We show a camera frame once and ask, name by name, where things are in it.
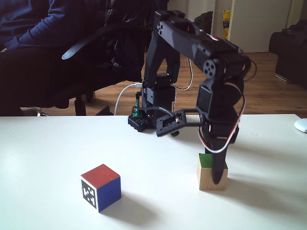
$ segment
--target white mouse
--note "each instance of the white mouse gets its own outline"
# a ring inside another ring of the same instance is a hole
[[[307,133],[307,119],[300,119],[295,122],[294,126],[303,133]]]

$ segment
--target robotic arm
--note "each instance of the robotic arm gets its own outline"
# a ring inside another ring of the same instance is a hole
[[[199,127],[200,138],[212,154],[213,182],[222,178],[226,151],[239,131],[240,116],[234,105],[243,96],[244,77],[251,61],[232,43],[206,34],[179,11],[158,11],[149,46],[142,89],[142,108],[132,113],[128,123],[142,132],[156,128],[157,136],[174,133],[185,126]],[[171,111],[180,68],[180,54],[194,61],[207,79],[200,84],[196,109]],[[163,60],[167,72],[157,74]],[[198,112],[200,123],[188,123],[187,112]]]

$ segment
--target green component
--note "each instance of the green component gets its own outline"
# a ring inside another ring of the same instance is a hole
[[[212,168],[212,155],[211,154],[199,154],[199,158],[201,161],[201,167],[205,169]],[[228,169],[227,164],[225,162],[224,169]]]
[[[139,99],[136,99],[136,104],[135,104],[137,107],[140,107],[140,102],[139,102]],[[135,109],[134,110],[134,112],[133,112],[133,114],[132,114],[132,116],[133,116],[133,118],[136,118],[136,119],[138,119],[138,118],[142,118],[143,116],[142,116],[142,112],[141,112],[141,110],[139,110],[139,109]]]

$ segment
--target cube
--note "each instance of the cube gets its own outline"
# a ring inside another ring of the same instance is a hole
[[[120,175],[105,164],[81,175],[83,198],[98,212],[121,198]]]
[[[218,184],[212,180],[212,155],[199,154],[197,166],[197,179],[200,190],[225,190],[228,175],[228,167],[225,162],[224,172]]]

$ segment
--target person's arm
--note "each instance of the person's arm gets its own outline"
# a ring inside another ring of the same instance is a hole
[[[48,17],[27,33],[15,36],[5,46],[14,49],[27,46],[64,47],[84,33],[84,0],[49,0]]]

